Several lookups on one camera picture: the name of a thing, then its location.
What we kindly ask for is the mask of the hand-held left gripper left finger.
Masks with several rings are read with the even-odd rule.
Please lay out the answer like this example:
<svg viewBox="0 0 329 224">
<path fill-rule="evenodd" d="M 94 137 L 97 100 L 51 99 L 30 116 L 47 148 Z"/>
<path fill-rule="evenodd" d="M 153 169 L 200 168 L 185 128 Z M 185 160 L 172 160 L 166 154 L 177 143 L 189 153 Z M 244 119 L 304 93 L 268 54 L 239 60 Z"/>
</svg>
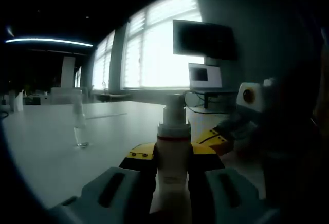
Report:
<svg viewBox="0 0 329 224">
<path fill-rule="evenodd" d="M 131 149 L 118 167 L 111 167 L 73 196 L 49 210 L 56 223 L 149 223 L 156 189 L 154 143 Z"/>
</svg>

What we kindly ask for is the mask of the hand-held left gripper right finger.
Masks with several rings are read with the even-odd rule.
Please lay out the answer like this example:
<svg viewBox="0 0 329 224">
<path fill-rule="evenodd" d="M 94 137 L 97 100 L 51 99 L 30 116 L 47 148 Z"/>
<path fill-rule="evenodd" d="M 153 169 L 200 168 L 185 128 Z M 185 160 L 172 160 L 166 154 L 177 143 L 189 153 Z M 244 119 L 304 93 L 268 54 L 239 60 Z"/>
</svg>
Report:
<svg viewBox="0 0 329 224">
<path fill-rule="evenodd" d="M 258 189 L 224 167 L 212 148 L 192 143 L 189 156 L 192 223 L 279 223 L 279 209 L 259 198 Z"/>
</svg>

